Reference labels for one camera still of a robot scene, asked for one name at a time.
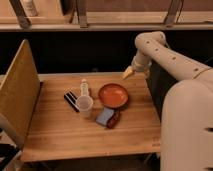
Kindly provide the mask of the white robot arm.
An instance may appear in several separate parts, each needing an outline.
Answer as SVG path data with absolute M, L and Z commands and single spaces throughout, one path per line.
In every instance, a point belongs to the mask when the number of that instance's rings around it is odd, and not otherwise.
M 213 68 L 165 44 L 161 31 L 137 35 L 137 52 L 123 76 L 156 62 L 177 80 L 162 107 L 160 171 L 213 171 Z

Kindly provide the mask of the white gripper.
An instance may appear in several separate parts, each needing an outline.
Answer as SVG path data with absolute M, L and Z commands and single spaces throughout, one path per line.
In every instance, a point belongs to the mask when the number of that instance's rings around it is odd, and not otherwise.
M 151 60 L 144 56 L 135 56 L 132 60 L 131 66 L 128 66 L 122 74 L 122 78 L 126 79 L 135 72 L 146 72 L 151 66 Z

